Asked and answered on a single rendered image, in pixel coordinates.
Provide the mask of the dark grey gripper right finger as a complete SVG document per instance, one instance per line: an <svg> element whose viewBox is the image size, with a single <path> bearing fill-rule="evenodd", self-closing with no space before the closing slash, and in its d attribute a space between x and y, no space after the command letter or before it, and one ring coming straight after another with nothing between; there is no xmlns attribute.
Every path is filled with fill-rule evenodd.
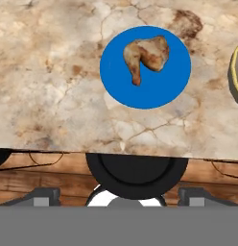
<svg viewBox="0 0 238 246"><path fill-rule="evenodd" d="M178 190L178 196L178 205L180 207L238 207L238 204L229 200L217 198L201 187L181 187Z"/></svg>

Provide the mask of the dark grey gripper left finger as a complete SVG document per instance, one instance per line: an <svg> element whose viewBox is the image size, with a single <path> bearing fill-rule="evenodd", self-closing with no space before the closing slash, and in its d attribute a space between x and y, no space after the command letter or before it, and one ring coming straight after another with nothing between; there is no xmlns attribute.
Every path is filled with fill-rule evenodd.
<svg viewBox="0 0 238 246"><path fill-rule="evenodd" d="M2 203L2 206L58 207L60 190L56 187L38 187L26 195Z"/></svg>

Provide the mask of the grey bowl with yellow rim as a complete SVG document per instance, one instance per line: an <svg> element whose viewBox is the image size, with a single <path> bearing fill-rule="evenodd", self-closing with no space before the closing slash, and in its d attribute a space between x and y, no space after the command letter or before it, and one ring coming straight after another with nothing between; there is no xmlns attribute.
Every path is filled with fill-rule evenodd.
<svg viewBox="0 0 238 246"><path fill-rule="evenodd" d="M227 78L230 93L238 104L238 45L232 53Z"/></svg>

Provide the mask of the brown chicken drumstick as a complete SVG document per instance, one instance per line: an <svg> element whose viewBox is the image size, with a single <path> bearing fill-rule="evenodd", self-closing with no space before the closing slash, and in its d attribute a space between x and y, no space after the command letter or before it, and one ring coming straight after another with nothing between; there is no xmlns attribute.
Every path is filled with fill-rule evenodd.
<svg viewBox="0 0 238 246"><path fill-rule="evenodd" d="M169 45L164 36L136 39L124 48L123 58L131 73L131 82L140 86L140 63L159 72L169 59Z"/></svg>

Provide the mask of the blue round plate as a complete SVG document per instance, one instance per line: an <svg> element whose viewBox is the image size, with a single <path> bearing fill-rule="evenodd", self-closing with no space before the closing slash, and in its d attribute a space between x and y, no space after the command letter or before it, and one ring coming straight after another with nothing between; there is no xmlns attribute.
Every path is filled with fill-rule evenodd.
<svg viewBox="0 0 238 246"><path fill-rule="evenodd" d="M139 38L164 36L170 48L163 69L154 72L140 64L141 85L134 86L123 59L127 44ZM119 103L141 110L160 108L175 100L185 89L191 74L191 58L179 37L156 26L137 26L113 37L100 59L100 77L108 94Z"/></svg>

